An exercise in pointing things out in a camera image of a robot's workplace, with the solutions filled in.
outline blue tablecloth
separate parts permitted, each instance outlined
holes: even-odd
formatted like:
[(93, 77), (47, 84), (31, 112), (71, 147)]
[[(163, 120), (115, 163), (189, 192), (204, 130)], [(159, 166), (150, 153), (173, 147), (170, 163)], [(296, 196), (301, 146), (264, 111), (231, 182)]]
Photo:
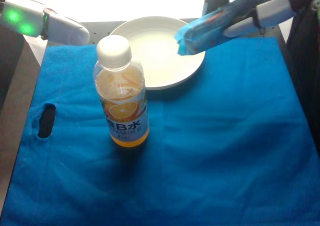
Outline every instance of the blue tablecloth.
[(188, 81), (148, 91), (136, 149), (112, 144), (96, 60), (94, 45), (46, 51), (1, 226), (320, 224), (320, 160), (274, 38), (210, 49)]

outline bottle label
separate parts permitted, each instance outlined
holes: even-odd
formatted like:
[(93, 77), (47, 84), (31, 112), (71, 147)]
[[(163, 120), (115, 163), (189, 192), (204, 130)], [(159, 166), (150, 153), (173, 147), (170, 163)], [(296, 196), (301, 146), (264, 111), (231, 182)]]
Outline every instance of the bottle label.
[(122, 142), (142, 138), (149, 129), (146, 91), (125, 102), (101, 98), (110, 134)]

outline blue packet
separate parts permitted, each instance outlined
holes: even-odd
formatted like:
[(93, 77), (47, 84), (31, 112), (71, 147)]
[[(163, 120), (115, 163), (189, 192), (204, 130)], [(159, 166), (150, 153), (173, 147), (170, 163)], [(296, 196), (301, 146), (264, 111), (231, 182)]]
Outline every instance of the blue packet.
[(196, 55), (223, 44), (235, 37), (226, 37), (223, 31), (232, 21), (266, 0), (236, 0), (198, 18), (179, 29), (174, 38), (179, 44), (179, 55)]

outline bottle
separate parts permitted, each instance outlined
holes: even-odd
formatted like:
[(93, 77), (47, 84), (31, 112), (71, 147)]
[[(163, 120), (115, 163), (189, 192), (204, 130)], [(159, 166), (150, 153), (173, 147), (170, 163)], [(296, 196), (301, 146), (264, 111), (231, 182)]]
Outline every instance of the bottle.
[(93, 78), (111, 138), (123, 147), (138, 146), (150, 131), (141, 63), (132, 59), (130, 43), (120, 35), (103, 38), (96, 50)]

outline plastic bottle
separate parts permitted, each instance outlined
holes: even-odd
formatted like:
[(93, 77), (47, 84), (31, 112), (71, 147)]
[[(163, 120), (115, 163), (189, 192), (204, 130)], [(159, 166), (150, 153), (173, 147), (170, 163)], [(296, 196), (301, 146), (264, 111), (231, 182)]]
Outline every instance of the plastic bottle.
[(141, 63), (132, 59), (129, 41), (119, 35), (103, 38), (96, 50), (93, 78), (110, 135), (120, 146), (138, 146), (150, 131)]

